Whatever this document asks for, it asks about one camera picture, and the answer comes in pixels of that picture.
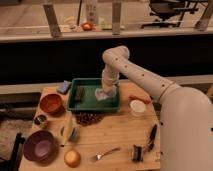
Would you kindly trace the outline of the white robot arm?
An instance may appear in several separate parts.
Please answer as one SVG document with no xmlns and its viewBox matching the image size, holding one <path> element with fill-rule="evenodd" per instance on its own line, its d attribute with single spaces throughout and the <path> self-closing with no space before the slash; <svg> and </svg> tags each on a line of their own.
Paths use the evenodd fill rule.
<svg viewBox="0 0 213 171">
<path fill-rule="evenodd" d="M 202 91 L 182 87 L 129 61 L 125 46 L 107 49 L 102 87 L 110 92 L 126 76 L 161 104 L 160 170 L 213 171 L 213 103 Z"/>
</svg>

